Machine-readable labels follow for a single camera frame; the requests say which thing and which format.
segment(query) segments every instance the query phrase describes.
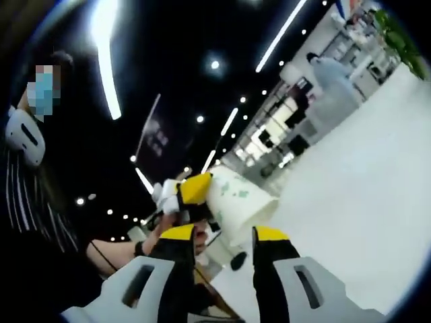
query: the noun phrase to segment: paper cup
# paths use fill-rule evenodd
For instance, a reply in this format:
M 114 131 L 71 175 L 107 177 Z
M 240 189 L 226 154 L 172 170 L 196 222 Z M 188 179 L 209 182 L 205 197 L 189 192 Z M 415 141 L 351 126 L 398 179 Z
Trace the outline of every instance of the paper cup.
M 226 166 L 210 170 L 213 174 L 207 205 L 231 246 L 251 239 L 251 229 L 268 221 L 278 200 Z

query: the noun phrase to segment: black ceiling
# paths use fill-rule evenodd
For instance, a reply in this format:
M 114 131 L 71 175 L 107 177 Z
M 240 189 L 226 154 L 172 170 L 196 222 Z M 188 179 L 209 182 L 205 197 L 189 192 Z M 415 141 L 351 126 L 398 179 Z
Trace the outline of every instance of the black ceiling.
M 175 176 L 186 165 L 200 172 L 232 109 L 237 106 L 239 115 L 253 115 L 265 99 L 262 89 L 270 90 L 279 81 L 278 62 L 294 56 L 306 39 L 301 29 L 311 31 L 332 1 L 324 7 L 319 0 L 309 0 L 260 73 L 255 73 L 260 58 L 297 0 L 119 2 L 111 56 L 120 119 L 110 118 L 89 35 L 93 1 L 64 17 L 38 43 L 33 56 L 37 62 L 64 49 L 74 58 L 73 89 L 46 122 L 47 151 L 70 201 L 97 194 L 79 212 L 97 219 L 98 234 L 104 237 L 124 236 L 133 225 L 131 218 L 143 219 L 153 211 L 129 157 L 157 94 L 162 95 L 168 111 L 164 117 L 174 124 L 176 134 L 192 138 L 182 149 L 182 163 L 164 176 Z M 213 59 L 221 64 L 216 73 L 209 68 Z M 239 104 L 241 96 L 247 97 L 245 104 Z M 200 114 L 205 122 L 196 124 Z M 232 147 L 229 134 L 239 135 L 246 123 L 236 118 L 215 158 L 222 156 L 223 148 Z M 156 164 L 162 173 L 172 163 L 163 156 L 140 158 Z M 114 214 L 107 215 L 107 209 Z M 124 214 L 129 220 L 123 220 Z

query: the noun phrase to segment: white headphone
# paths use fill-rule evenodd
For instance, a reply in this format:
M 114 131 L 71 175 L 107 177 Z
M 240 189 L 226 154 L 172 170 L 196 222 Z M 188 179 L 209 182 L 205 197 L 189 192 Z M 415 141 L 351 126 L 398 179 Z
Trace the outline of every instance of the white headphone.
M 45 140 L 36 121 L 24 110 L 13 106 L 5 127 L 6 143 L 15 151 L 24 152 L 27 165 L 37 167 L 45 155 Z

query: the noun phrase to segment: black cable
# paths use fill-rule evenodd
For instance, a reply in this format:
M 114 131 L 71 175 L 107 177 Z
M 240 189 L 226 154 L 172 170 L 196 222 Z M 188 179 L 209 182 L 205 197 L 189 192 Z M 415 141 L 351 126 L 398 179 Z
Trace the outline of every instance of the black cable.
M 111 263 L 111 261 L 109 261 L 108 259 L 107 259 L 107 257 L 105 257 L 105 255 L 99 250 L 99 248 L 97 248 L 96 247 L 96 245 L 93 243 L 93 241 L 91 241 L 90 242 L 92 245 L 93 245 L 93 247 L 94 247 L 94 249 L 96 249 L 97 250 L 97 252 L 99 253 L 99 255 L 101 255 L 102 256 L 102 258 L 103 259 L 105 259 L 105 261 L 112 267 L 112 269 L 114 269 L 114 271 L 115 272 L 117 272 L 117 271 L 119 271 L 112 263 Z

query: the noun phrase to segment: strip light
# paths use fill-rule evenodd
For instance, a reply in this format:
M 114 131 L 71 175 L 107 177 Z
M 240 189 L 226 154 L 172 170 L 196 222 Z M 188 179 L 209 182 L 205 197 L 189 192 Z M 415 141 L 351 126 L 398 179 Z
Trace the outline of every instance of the strip light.
M 238 108 L 233 109 L 232 112 L 230 113 L 230 116 L 227 119 L 226 123 L 224 124 L 222 132 L 220 133 L 220 135 L 222 137 L 228 132 L 228 129 L 229 129 L 230 125 L 232 124 L 232 122 L 234 121 L 237 113 L 238 113 Z
M 210 165 L 210 163 L 212 162 L 214 155 L 216 154 L 215 150 L 211 150 L 211 153 L 209 153 L 207 161 L 205 162 L 205 165 L 203 165 L 203 168 L 201 170 L 201 174 L 205 173 Z
M 153 186 L 151 185 L 151 183 L 149 182 L 149 180 L 142 174 L 142 172 L 141 172 L 141 170 L 138 168 L 138 167 L 136 167 L 135 168 L 135 170 L 136 170 L 136 172 L 137 172 L 137 175 L 139 176 L 139 178 L 141 179 L 141 182 L 142 182 L 142 184 L 145 186 L 145 188 L 147 189 L 147 191 L 150 193 L 150 194 L 153 194 L 153 192 L 154 192 L 154 188 L 153 188 Z
M 296 5 L 295 9 L 292 11 L 292 13 L 289 15 L 288 19 L 284 23 L 284 25 L 281 27 L 280 31 L 278 32 L 277 36 L 274 38 L 272 43 L 269 45 L 267 51 L 263 55 L 260 63 L 256 67 L 256 73 L 259 73 L 262 71 L 262 68 L 265 66 L 266 62 L 268 61 L 269 57 L 271 56 L 272 52 L 274 51 L 275 47 L 280 42 L 283 35 L 286 33 L 286 30 L 289 28 L 291 23 L 294 21 L 295 17 L 298 15 L 299 11 L 304 7 L 305 3 L 308 0 L 300 0 L 298 4 Z
M 98 50 L 100 77 L 102 78 L 106 103 L 113 120 L 121 117 L 110 57 L 110 37 L 117 11 L 118 0 L 99 0 L 92 18 L 92 36 Z

